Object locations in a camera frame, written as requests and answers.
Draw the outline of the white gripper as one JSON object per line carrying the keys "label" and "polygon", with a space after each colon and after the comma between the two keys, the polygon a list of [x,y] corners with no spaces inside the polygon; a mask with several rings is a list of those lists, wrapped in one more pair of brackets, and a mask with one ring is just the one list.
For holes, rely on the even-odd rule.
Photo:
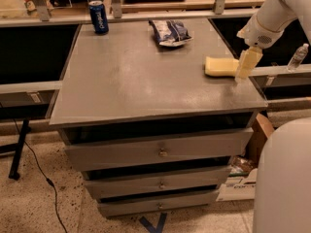
{"label": "white gripper", "polygon": [[252,73],[262,58],[262,50],[272,47],[283,35],[284,31],[272,31],[264,28],[253,14],[246,25],[240,29],[236,36],[244,40],[249,46],[247,50],[241,52],[239,64],[235,74],[235,80],[244,82]]}

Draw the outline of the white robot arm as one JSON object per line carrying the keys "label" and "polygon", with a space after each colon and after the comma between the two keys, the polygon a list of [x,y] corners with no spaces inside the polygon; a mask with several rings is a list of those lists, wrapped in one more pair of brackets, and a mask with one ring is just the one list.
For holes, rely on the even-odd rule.
{"label": "white robot arm", "polygon": [[236,70],[237,82],[246,80],[262,58],[262,51],[272,47],[284,30],[298,19],[311,41],[311,0],[265,0],[237,33],[249,47],[241,52]]}

